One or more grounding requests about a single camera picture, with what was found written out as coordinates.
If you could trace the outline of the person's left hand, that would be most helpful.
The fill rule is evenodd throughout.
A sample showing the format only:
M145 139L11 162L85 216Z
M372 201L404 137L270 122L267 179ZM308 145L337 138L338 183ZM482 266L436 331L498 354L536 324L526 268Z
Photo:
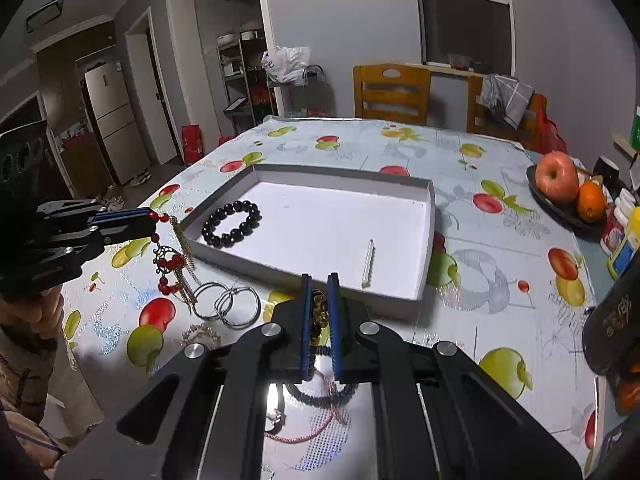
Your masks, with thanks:
M9 304L1 300L1 324L27 328L42 339L58 336L64 316L62 286L37 292L34 299Z

